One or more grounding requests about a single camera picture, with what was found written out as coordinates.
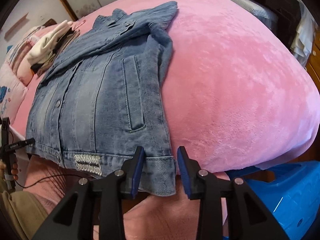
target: jacket pocket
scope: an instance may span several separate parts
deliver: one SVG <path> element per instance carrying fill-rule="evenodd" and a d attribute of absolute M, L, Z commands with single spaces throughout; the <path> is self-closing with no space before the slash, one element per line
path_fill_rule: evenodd
<path fill-rule="evenodd" d="M 129 56 L 122 60 L 129 132 L 141 130 L 146 127 L 141 100 L 139 69 L 136 56 Z"/>

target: white wall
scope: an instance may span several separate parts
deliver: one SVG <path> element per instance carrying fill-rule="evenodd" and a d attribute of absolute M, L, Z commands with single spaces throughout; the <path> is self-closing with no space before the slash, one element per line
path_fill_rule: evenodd
<path fill-rule="evenodd" d="M 5 33 L 26 13 L 29 13 L 27 16 L 29 21 L 9 41 L 6 41 Z M 0 67 L 9 45 L 15 45 L 30 28 L 43 25 L 51 18 L 57 23 L 71 20 L 60 0 L 20 0 L 0 32 Z"/>

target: human hand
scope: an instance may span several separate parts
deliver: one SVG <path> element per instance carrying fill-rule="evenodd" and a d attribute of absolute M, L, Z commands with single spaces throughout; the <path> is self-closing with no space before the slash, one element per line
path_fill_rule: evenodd
<path fill-rule="evenodd" d="M 17 158 L 15 159 L 15 163 L 12 165 L 12 170 L 11 173 L 13 175 L 14 180 L 18 180 L 18 160 Z M 4 169 L 6 169 L 6 165 L 0 160 L 0 178 L 4 179 Z"/>

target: khaki sleeve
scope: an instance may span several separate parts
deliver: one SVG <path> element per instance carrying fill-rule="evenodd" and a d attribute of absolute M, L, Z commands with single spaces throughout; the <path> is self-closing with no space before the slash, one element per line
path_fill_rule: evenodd
<path fill-rule="evenodd" d="M 48 216 L 32 193 L 9 193 L 6 182 L 0 178 L 0 209 L 22 240 L 31 239 Z"/>

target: blue denim jacket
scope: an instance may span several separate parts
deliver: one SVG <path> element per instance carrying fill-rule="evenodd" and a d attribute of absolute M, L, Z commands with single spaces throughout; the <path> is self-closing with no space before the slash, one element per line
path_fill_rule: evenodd
<path fill-rule="evenodd" d="M 39 84 L 28 117 L 27 151 L 62 167 L 107 176 L 143 146 L 140 190 L 175 193 L 175 160 L 160 86 L 172 54 L 167 2 L 127 15 L 98 16 Z"/>

